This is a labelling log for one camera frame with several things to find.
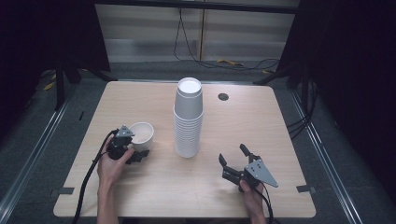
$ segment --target gray carpet floor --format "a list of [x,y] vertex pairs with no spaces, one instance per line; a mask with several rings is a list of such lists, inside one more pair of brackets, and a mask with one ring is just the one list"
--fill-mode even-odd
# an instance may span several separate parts
[[[253,67],[257,62],[244,62]],[[273,62],[264,62],[268,67]],[[173,80],[196,77],[201,81],[226,81],[235,84],[251,84],[265,75],[261,69],[234,71],[223,68],[206,68],[195,62],[172,63],[113,63],[111,76],[119,79]],[[27,183],[21,197],[8,219],[8,223],[71,223],[71,218],[53,215],[57,196],[53,190],[61,188],[88,129],[106,83],[89,72],[81,71],[83,79],[71,96],[69,107],[51,137],[44,154]],[[40,135],[45,130],[56,105],[56,88],[43,91],[48,77],[42,78],[30,104],[19,121],[0,143],[0,197],[3,198],[22,166],[27,161]],[[286,124],[300,119],[286,78],[271,83]],[[69,90],[73,85],[67,84]],[[315,125],[329,157],[342,179],[347,192],[363,223],[396,223],[396,207],[374,175],[349,145],[345,136],[336,128],[330,112],[318,96],[313,124]],[[288,223],[351,223],[334,192],[318,154],[306,131],[292,141],[308,186],[315,188],[312,198],[317,214],[312,218],[276,219]],[[245,220],[181,220],[138,219],[131,223],[243,223]],[[81,218],[79,223],[95,223],[95,218]]]

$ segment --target hand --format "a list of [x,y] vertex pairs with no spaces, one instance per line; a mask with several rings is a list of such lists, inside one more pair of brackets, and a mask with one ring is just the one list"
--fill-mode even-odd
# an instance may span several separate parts
[[118,160],[114,161],[110,159],[106,153],[106,149],[111,139],[112,136],[107,139],[105,146],[102,149],[102,153],[105,154],[99,160],[98,164],[97,172],[100,179],[99,189],[112,189],[114,184],[120,178],[120,175],[125,167],[125,162],[127,162],[132,157],[132,154],[134,154],[133,149],[128,149]]
[[[245,207],[247,208],[247,213],[250,217],[250,222],[260,223],[260,224],[266,223],[265,215],[262,210],[262,196],[260,196],[254,190],[252,190],[246,180],[241,180],[239,184],[242,190],[244,191]],[[262,192],[263,185],[259,184],[256,187],[256,189],[259,192]]]

